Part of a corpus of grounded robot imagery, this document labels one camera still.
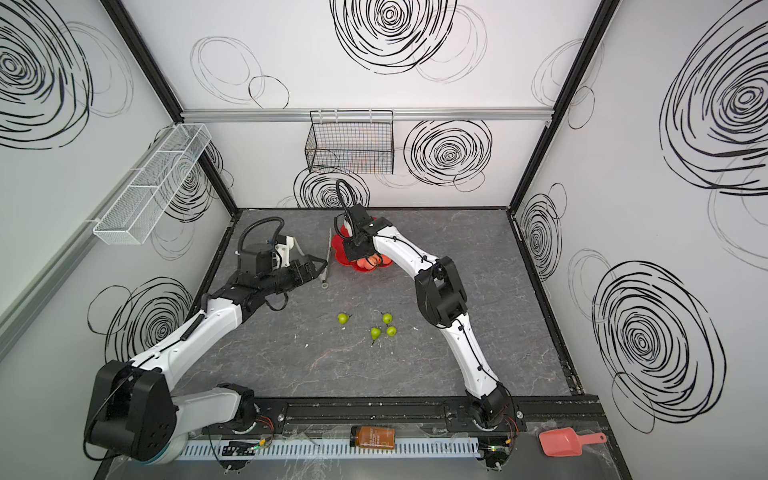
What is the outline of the red flower-shaped fruit bowl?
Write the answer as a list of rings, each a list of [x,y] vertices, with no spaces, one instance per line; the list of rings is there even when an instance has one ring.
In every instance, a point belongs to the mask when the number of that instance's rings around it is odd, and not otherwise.
[[[350,267],[361,273],[373,272],[377,269],[390,267],[393,264],[391,258],[380,253],[376,253],[375,255],[364,259],[350,260],[345,250],[345,240],[349,236],[355,237],[355,234],[350,233],[350,226],[346,222],[339,227],[339,231],[336,231],[339,217],[341,217],[341,214],[334,218],[334,227],[331,229],[331,247],[335,252],[335,258],[339,264]]]

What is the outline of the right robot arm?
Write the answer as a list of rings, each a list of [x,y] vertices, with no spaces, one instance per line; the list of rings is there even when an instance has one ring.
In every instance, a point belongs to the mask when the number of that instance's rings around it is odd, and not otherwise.
[[[374,218],[365,210],[346,213],[337,234],[349,261],[383,256],[412,277],[419,312],[441,332],[459,366],[474,423],[486,431],[502,423],[512,397],[475,337],[467,293],[453,260],[427,253],[387,219]]]

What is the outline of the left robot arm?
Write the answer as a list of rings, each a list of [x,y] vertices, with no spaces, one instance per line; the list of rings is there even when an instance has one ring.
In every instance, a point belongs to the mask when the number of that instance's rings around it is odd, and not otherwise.
[[[169,463],[190,432],[221,424],[250,432],[261,420],[252,389],[222,383],[176,396],[184,374],[221,338],[236,330],[271,295],[287,295],[318,278],[325,259],[306,255],[270,271],[238,270],[205,307],[164,340],[127,362],[111,360],[97,372],[84,426],[84,445],[145,464]]]

